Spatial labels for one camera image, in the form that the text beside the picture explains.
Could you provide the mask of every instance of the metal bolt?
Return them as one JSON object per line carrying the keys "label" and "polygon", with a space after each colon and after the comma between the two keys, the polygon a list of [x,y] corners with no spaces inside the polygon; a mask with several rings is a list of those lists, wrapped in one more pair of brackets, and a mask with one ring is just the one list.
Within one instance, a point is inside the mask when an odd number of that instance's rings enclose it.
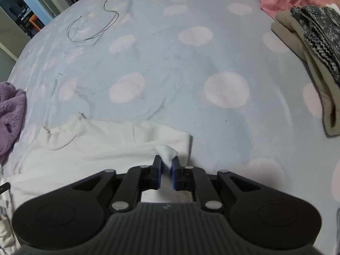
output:
{"label": "metal bolt", "polygon": [[116,211],[126,210],[129,207],[129,204],[125,201],[115,201],[111,204],[112,208]]}
{"label": "metal bolt", "polygon": [[223,204],[217,200],[209,200],[205,203],[205,207],[210,210],[218,210],[222,208]]}

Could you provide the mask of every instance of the polka dot bed sheet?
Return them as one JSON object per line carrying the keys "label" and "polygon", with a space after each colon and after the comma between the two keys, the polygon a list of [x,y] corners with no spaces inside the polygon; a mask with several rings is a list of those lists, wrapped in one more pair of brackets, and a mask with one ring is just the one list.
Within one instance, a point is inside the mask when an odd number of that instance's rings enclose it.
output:
{"label": "polka dot bed sheet", "polygon": [[77,2],[22,52],[9,81],[28,108],[4,174],[19,173],[42,126],[77,111],[148,119],[192,135],[191,164],[208,173],[229,169],[312,203],[323,220],[316,247],[334,253],[340,138],[326,137],[308,71],[259,0],[108,0],[117,21],[81,41],[114,17],[105,1]]}

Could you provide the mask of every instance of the purple towel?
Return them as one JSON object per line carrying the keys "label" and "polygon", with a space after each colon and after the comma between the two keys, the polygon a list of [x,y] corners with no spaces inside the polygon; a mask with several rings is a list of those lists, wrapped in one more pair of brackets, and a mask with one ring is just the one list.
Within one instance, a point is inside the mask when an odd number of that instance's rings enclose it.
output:
{"label": "purple towel", "polygon": [[0,161],[20,134],[26,105],[26,92],[9,82],[0,82]]}

